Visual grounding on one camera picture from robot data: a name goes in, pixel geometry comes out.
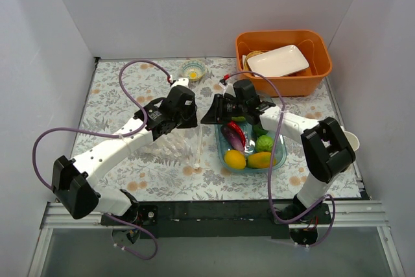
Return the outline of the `green cabbage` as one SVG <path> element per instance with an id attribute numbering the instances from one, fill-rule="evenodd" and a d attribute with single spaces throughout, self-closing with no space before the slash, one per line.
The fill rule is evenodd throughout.
<path id="1" fill-rule="evenodd" d="M 232 117 L 231 120 L 236 123 L 242 123 L 246 121 L 246 118 L 243 116 L 240 117 Z"/>

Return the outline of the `clear zip top bag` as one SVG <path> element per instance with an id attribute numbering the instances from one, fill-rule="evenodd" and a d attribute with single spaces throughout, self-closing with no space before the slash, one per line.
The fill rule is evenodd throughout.
<path id="1" fill-rule="evenodd" d="M 184 165 L 192 169 L 200 167 L 202 150 L 202 126 L 187 129 L 174 129 L 162 135 L 150 145 L 141 147 L 134 156 L 142 162 L 160 165 Z"/>

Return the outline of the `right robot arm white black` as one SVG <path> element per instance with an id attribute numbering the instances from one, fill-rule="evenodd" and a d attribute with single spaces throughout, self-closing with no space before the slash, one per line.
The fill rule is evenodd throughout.
<path id="1" fill-rule="evenodd" d="M 332 117 L 322 121 L 309 119 L 286 112 L 272 101 L 261 100 L 248 79 L 221 83 L 224 91 L 214 96 L 201 122 L 221 125 L 234 117 L 244 117 L 251 125 L 302 144 L 309 175 L 292 204 L 276 215 L 285 222 L 311 222 L 317 215 L 316 206 L 328 197 L 334 179 L 355 161 L 359 139 Z"/>

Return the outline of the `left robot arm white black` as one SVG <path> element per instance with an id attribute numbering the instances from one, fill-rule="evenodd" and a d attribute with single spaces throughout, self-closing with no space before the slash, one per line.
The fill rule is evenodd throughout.
<path id="1" fill-rule="evenodd" d="M 72 159 L 59 157 L 54 162 L 52 191 L 74 219 L 93 211 L 110 213 L 125 225 L 137 220 L 139 202 L 124 189 L 98 186 L 118 163 L 145 145 L 169 134 L 175 128 L 197 126 L 195 93 L 189 81 L 179 78 L 168 96 L 149 102 L 143 112 L 136 112 L 124 125 L 136 134 L 116 132 L 113 139 L 102 141 Z"/>

